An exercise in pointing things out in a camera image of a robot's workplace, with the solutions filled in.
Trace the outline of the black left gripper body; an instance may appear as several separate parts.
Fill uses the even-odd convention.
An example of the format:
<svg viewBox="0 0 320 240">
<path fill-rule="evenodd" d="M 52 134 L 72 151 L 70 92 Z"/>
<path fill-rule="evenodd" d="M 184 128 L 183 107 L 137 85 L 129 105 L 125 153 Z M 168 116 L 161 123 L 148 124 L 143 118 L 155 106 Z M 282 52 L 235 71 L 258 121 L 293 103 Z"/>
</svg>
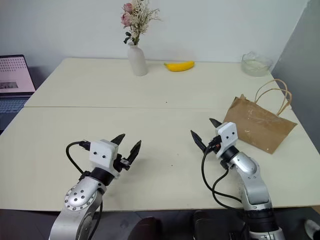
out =
<svg viewBox="0 0 320 240">
<path fill-rule="evenodd" d="M 117 154 L 115 160 L 113 161 L 113 168 L 115 169 L 115 178 L 119 178 L 120 172 L 125 169 L 128 171 L 130 169 L 131 163 L 128 159 L 122 157 L 121 154 Z"/>
</svg>

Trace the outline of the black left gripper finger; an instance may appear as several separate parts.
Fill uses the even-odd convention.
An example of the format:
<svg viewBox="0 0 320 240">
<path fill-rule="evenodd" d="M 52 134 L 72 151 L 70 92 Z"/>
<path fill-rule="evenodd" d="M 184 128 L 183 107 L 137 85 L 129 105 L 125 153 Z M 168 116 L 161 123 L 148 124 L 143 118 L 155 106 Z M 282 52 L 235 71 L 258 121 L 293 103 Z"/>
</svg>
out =
<svg viewBox="0 0 320 240">
<path fill-rule="evenodd" d="M 124 137 L 125 137 L 125 134 L 122 133 L 122 134 L 116 136 L 116 137 L 115 137 L 114 139 L 112 139 L 110 142 L 111 142 L 111 143 L 114 143 L 114 144 L 116 144 L 116 145 L 119 146 L 119 145 L 121 144 L 122 140 L 124 139 Z"/>
<path fill-rule="evenodd" d="M 128 158 L 126 159 L 128 161 L 128 164 L 131 165 L 133 163 L 133 161 L 136 159 L 136 157 L 139 154 L 140 148 L 141 148 L 141 143 L 142 141 L 139 140 L 131 149 L 130 154 L 128 156 Z"/>
</svg>

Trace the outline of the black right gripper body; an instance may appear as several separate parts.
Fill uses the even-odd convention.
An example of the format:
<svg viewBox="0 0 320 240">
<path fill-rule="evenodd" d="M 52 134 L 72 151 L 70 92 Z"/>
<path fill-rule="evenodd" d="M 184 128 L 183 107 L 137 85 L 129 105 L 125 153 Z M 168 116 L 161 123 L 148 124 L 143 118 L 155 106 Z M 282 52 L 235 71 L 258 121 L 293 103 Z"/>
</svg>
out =
<svg viewBox="0 0 320 240">
<path fill-rule="evenodd" d="M 209 143 L 208 146 L 206 147 L 205 152 L 210 153 L 214 152 L 217 153 L 221 149 L 221 136 L 217 135 L 215 136 Z"/>
</svg>

